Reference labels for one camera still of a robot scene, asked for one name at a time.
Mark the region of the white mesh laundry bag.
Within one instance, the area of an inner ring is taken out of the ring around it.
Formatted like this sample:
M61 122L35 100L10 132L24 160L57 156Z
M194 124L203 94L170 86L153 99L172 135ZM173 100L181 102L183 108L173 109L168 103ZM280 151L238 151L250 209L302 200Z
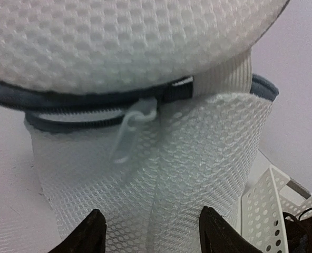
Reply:
M93 209L105 252L201 252L204 206L237 231L278 95L251 48L287 5L0 1L0 106L25 114L63 240Z

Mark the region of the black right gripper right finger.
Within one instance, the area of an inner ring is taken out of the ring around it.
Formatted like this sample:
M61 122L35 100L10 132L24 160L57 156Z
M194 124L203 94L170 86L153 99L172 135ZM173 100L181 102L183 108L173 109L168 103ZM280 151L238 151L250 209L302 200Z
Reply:
M199 217L202 253L259 253L212 207L204 206Z

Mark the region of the black padded bra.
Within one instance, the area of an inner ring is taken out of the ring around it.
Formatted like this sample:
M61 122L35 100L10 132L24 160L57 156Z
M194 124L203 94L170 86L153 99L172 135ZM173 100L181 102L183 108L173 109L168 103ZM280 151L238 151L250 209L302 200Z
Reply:
M289 252L312 253L312 207L298 217L283 212Z

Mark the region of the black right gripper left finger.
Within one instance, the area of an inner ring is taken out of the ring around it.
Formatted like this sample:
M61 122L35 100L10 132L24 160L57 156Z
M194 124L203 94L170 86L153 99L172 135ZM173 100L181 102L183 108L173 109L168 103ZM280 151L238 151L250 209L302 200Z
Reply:
M49 253L105 253L106 219L93 209L85 219Z

